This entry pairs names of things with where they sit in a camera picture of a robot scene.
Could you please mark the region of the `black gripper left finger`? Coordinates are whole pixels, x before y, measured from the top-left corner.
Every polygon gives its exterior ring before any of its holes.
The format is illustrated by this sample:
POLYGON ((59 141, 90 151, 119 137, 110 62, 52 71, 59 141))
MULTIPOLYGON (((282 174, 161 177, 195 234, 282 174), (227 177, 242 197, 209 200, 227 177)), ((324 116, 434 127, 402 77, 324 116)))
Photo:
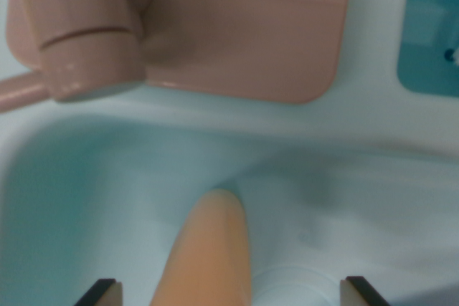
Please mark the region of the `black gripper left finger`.
POLYGON ((98 279, 75 306, 122 306, 123 285, 116 279, 98 279))

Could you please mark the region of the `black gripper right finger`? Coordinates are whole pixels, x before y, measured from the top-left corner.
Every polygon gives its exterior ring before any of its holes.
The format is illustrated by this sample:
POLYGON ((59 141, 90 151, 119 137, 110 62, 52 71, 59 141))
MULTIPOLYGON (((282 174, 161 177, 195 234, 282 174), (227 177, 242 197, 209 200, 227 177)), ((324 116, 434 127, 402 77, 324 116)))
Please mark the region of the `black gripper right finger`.
POLYGON ((348 276, 340 281, 340 306, 389 306, 389 303, 363 276, 348 276))

